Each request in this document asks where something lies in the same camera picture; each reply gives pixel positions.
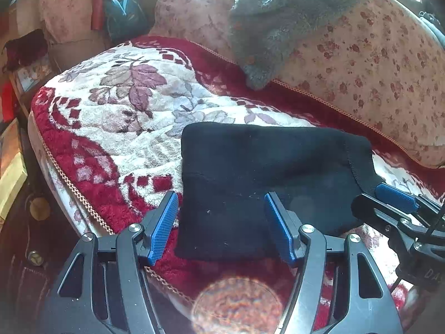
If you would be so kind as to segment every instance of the red floral blanket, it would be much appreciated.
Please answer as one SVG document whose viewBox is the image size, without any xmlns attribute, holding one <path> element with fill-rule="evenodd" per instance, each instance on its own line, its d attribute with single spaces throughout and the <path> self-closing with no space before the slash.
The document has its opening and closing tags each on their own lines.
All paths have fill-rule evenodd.
<svg viewBox="0 0 445 334">
<path fill-rule="evenodd" d="M 366 136 L 386 164 L 410 171 L 419 189 L 436 198 L 445 192 L 439 169 L 421 166 L 378 129 L 278 81 L 259 92 L 244 81 L 238 66 L 201 46 L 143 36 L 52 79 L 35 96 L 33 113 L 61 178 L 109 233 L 139 222 L 166 190 L 181 196 L 181 133 L 185 125 L 197 121 L 343 129 Z M 379 242 L 381 235 L 369 227 L 359 231 L 368 247 Z M 272 314 L 266 315 L 255 328 L 275 330 L 294 282 L 287 265 L 272 259 L 186 261 L 174 255 L 176 238 L 173 229 L 163 257 L 153 267 L 156 274 L 151 270 L 149 274 L 190 302 L 222 279 L 255 279 L 249 285 L 266 285 L 276 294 L 278 305 L 270 310 L 278 313 L 273 320 Z M 316 328 L 326 324 L 332 273 L 329 264 Z M 403 285 L 395 299 L 403 306 Z"/>
</svg>

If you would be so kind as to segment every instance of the red fleece fabric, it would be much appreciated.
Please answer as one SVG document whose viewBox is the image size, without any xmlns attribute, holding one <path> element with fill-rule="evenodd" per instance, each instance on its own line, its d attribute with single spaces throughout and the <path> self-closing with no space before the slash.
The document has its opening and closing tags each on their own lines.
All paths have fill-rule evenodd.
<svg viewBox="0 0 445 334">
<path fill-rule="evenodd" d="M 204 48 L 180 39 L 142 36 L 133 40 L 133 46 L 137 48 L 159 48 L 153 46 L 153 41 L 161 44 L 162 48 L 172 48 L 184 59 L 186 68 L 202 74 L 195 74 L 198 82 L 209 87 L 211 79 L 215 76 L 224 78 L 227 85 L 227 92 L 232 99 L 249 99 L 250 101 L 261 101 L 262 104 L 272 106 L 274 109 L 285 112 L 293 117 L 304 118 L 316 126 L 328 126 L 342 129 L 356 135 L 362 135 L 371 141 L 375 150 L 383 159 L 392 166 L 403 166 L 412 174 L 415 174 L 423 182 L 428 182 L 428 189 L 438 198 L 445 192 L 445 180 L 439 169 L 426 168 L 410 158 L 393 141 L 390 141 L 379 133 L 378 130 L 358 122 L 346 114 L 341 114 L 324 104 L 319 99 L 309 95 L 301 89 L 291 89 L 276 81 L 270 82 L 262 91 L 253 91 L 246 87 L 245 77 L 242 70 L 235 64 L 214 55 Z M 81 127 L 81 122 L 74 120 L 69 123 L 58 111 L 56 102 L 60 97 L 55 97 L 55 89 L 42 88 L 33 100 L 33 112 L 37 127 L 43 137 L 46 146 L 51 151 L 58 165 L 65 172 L 71 182 L 76 181 L 76 167 L 72 157 L 79 155 L 87 157 L 88 165 L 92 169 L 92 175 L 100 175 L 104 181 L 93 184 L 89 181 L 81 181 L 76 184 L 77 189 L 83 194 L 92 207 L 99 213 L 105 222 L 115 233 L 120 232 L 129 224 L 140 222 L 141 217 L 137 215 L 125 202 L 122 193 L 117 185 L 105 182 L 117 182 L 119 172 L 110 156 L 97 143 L 85 137 L 77 136 L 73 131 Z M 66 98 L 66 106 L 75 108 L 78 106 L 77 99 Z M 104 169 L 103 164 L 99 165 L 97 160 L 88 152 L 94 152 L 95 156 L 101 156 L 108 168 Z M 134 177 L 128 175 L 124 181 L 133 182 Z M 138 179 L 137 185 L 144 186 L 145 179 Z M 159 176 L 153 178 L 153 185 L 156 191 L 164 191 L 171 186 L 171 177 Z M 153 206 L 146 203 L 139 197 L 136 191 L 128 192 L 130 200 L 135 208 L 141 212 L 152 209 Z M 257 278 L 261 282 L 271 287 L 281 298 L 285 306 L 290 295 L 294 277 L 288 266 L 280 260 L 266 259 L 261 261 L 243 262 L 220 262 L 208 263 L 199 261 L 186 261 L 174 254 L 174 247 L 177 242 L 177 230 L 173 229 L 168 239 L 164 255 L 156 263 L 154 270 L 165 278 L 174 287 L 195 298 L 207 285 L 224 276 L 247 276 Z M 333 266 L 328 264 L 326 269 L 326 282 L 332 280 Z M 322 292 L 323 298 L 330 300 L 332 296 L 332 286 L 325 285 Z M 328 307 L 320 306 L 319 316 L 315 324 L 315 329 L 323 327 L 328 318 Z"/>
</svg>

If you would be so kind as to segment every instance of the yellow box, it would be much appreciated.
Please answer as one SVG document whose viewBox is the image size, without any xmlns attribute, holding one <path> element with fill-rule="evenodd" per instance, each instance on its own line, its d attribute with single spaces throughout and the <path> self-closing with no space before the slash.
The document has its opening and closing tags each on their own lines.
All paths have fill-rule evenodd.
<svg viewBox="0 0 445 334">
<path fill-rule="evenodd" d="M 26 181 L 25 162 L 17 119 L 0 136 L 0 218 L 6 216 Z"/>
</svg>

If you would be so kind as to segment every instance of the lens flare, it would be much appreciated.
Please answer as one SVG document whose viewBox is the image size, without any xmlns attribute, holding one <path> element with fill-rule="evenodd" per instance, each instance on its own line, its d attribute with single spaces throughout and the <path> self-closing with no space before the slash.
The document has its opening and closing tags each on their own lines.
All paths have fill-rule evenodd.
<svg viewBox="0 0 445 334">
<path fill-rule="evenodd" d="M 277 294 L 257 280 L 227 278 L 204 289 L 192 309 L 197 334 L 274 333 L 283 312 Z"/>
</svg>

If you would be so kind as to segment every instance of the bedding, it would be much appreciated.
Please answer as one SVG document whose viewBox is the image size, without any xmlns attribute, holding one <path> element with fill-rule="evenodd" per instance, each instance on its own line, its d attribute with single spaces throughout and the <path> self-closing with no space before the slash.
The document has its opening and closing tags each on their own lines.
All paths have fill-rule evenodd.
<svg viewBox="0 0 445 334">
<path fill-rule="evenodd" d="M 284 67 L 294 41 L 337 20 L 362 0 L 235 0 L 230 39 L 246 84 L 264 86 Z"/>
<path fill-rule="evenodd" d="M 158 0 L 150 35 L 199 43 L 234 60 L 233 0 Z M 396 140 L 422 164 L 445 161 L 445 52 L 396 0 L 365 0 L 294 42 L 276 78 Z"/>
<path fill-rule="evenodd" d="M 140 221 L 166 190 L 181 194 L 180 137 L 197 121 L 344 129 L 371 141 L 375 170 L 388 184 L 431 199 L 441 200 L 445 192 L 440 169 L 418 164 L 377 129 L 279 81 L 253 92 L 235 64 L 172 38 L 142 36 L 53 78 L 34 98 L 28 131 L 68 220 L 79 234 L 101 236 Z M 387 240 L 366 225 L 355 232 L 391 285 L 398 262 Z M 232 276 L 262 282 L 285 304 L 295 272 L 279 260 L 186 261 L 174 255 L 176 242 L 173 229 L 163 257 L 147 273 L 185 315 L 192 316 L 194 300 L 207 285 Z M 326 271 L 318 327 L 327 319 L 332 270 Z M 401 315 L 418 310 L 423 297 L 408 293 L 410 288 L 402 282 L 393 293 Z M 402 318 L 407 326 L 412 315 Z"/>
</svg>

